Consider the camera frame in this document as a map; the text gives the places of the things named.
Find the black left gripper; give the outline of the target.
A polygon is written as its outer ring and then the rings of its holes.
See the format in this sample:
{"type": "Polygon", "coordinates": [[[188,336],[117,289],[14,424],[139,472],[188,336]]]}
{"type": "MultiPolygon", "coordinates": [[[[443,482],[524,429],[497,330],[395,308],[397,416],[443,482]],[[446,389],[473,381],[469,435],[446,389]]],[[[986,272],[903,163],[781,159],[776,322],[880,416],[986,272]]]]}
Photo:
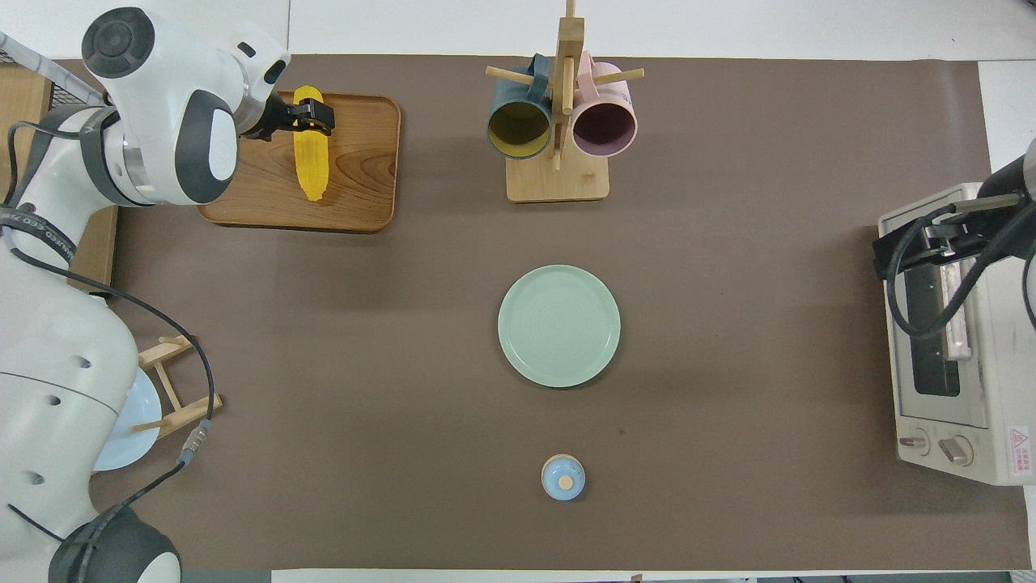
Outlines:
{"type": "Polygon", "coordinates": [[[332,135],[335,126],[336,118],[328,104],[323,104],[315,97],[304,97],[299,103],[288,104],[284,103],[278,93],[274,93],[265,103],[262,115],[255,125],[239,132],[238,136],[270,143],[274,133],[278,130],[293,133],[314,130],[332,135]]]}

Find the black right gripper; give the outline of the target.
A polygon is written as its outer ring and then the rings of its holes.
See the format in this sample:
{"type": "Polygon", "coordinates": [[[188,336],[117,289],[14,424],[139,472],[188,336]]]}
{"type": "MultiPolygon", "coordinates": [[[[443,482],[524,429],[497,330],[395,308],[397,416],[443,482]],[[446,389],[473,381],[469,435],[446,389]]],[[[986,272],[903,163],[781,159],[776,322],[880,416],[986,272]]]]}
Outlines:
{"type": "Polygon", "coordinates": [[[985,247],[985,236],[978,228],[977,213],[948,215],[947,218],[911,222],[906,233],[888,233],[873,241],[873,268],[877,280],[899,276],[904,269],[922,265],[944,265],[977,255],[985,247]],[[906,237],[906,251],[896,261],[897,249],[906,237]]]}

